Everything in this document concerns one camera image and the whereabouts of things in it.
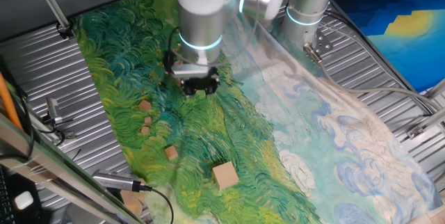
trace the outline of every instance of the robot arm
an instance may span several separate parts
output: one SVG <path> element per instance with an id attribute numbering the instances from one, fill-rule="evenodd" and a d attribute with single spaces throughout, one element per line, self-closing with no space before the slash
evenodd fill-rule
<path id="1" fill-rule="evenodd" d="M 316 44 L 318 24 L 329 0 L 289 0 L 283 21 L 285 36 L 297 47 Z"/>
<path id="2" fill-rule="evenodd" d="M 181 56 L 186 63 L 167 64 L 166 70 L 181 79 L 186 94 L 196 90 L 214 93 L 218 72 L 214 64 L 220 55 L 220 42 L 227 22 L 235 13 L 273 19 L 282 0 L 178 0 Z"/>

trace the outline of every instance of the metal clamp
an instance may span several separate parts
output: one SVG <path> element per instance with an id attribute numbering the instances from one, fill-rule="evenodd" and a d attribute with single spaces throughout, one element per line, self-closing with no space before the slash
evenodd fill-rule
<path id="1" fill-rule="evenodd" d="M 410 139 L 413 139 L 437 125 L 442 132 L 445 132 L 445 109 L 441 109 L 440 111 L 430 116 L 428 119 L 418 124 L 416 127 L 409 130 L 407 132 L 407 135 L 408 137 L 410 137 Z"/>

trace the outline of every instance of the metal grating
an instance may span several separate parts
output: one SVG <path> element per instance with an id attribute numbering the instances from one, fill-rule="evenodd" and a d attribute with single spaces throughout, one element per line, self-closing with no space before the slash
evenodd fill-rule
<path id="1" fill-rule="evenodd" d="M 55 25 L 0 44 L 0 54 L 17 83 L 28 94 L 36 115 L 47 113 L 46 97 L 56 97 L 64 118 L 61 131 L 73 131 L 76 138 L 59 147 L 87 173 L 97 169 L 130 173 L 106 112 L 92 82 L 77 41 L 64 40 Z M 38 186 L 40 201 L 54 212 L 58 223 L 70 202 Z"/>
<path id="2" fill-rule="evenodd" d="M 324 17 L 322 22 L 341 29 L 347 34 L 356 35 L 343 22 L 331 17 Z M 333 45 L 333 51 L 321 57 L 327 72 L 337 83 L 346 88 L 357 89 L 381 86 L 401 87 L 400 83 L 403 82 L 396 81 L 396 73 L 384 60 L 370 56 L 362 46 L 346 35 L 323 26 L 320 26 L 320 30 Z M 435 94 L 435 100 L 441 106 L 445 106 L 444 90 L 445 86 L 441 93 Z M 394 92 L 357 94 L 356 96 L 377 113 L 402 146 L 433 180 L 445 171 L 445 134 L 438 126 L 413 139 L 407 135 L 409 130 L 428 117 L 417 101 L 407 95 Z"/>

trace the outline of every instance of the wooden block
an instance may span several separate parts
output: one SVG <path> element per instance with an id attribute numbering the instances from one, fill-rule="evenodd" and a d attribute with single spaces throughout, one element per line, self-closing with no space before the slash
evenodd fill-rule
<path id="1" fill-rule="evenodd" d="M 139 201 L 139 193 L 133 191 L 122 190 L 120 192 L 124 205 L 135 215 L 140 216 L 142 214 L 142 203 Z"/>
<path id="2" fill-rule="evenodd" d="M 152 105 L 143 99 L 139 104 L 139 109 L 148 113 L 152 109 Z"/>
<path id="3" fill-rule="evenodd" d="M 165 153 L 167 154 L 169 160 L 173 160 L 174 158 L 178 157 L 178 152 L 176 152 L 176 148 L 174 146 L 167 147 L 165 149 Z"/>
<path id="4" fill-rule="evenodd" d="M 220 190 L 238 184 L 238 175 L 231 161 L 213 168 L 213 174 L 215 175 Z"/>
<path id="5" fill-rule="evenodd" d="M 147 125 L 151 125 L 152 124 L 152 118 L 151 117 L 145 117 L 144 118 L 144 123 Z"/>
<path id="6" fill-rule="evenodd" d="M 150 128 L 149 127 L 142 127 L 140 132 L 143 133 L 144 135 L 148 135 L 150 133 Z"/>

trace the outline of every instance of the painted mat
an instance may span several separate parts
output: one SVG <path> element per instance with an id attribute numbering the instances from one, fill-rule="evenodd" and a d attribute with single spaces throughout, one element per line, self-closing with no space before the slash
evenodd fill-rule
<path id="1" fill-rule="evenodd" d="M 307 71 L 316 71 L 307 59 L 264 32 L 234 56 L 251 34 L 242 17 L 224 34 L 229 65 L 217 93 L 183 96 L 161 63 L 177 25 L 176 0 L 121 0 L 75 26 L 127 161 L 169 197 L 175 223 L 406 223 L 442 204 L 378 117 Z M 169 145 L 179 153 L 172 161 Z M 219 191 L 211 169 L 227 161 L 239 183 Z M 146 202 L 155 223 L 169 223 L 162 198 Z"/>

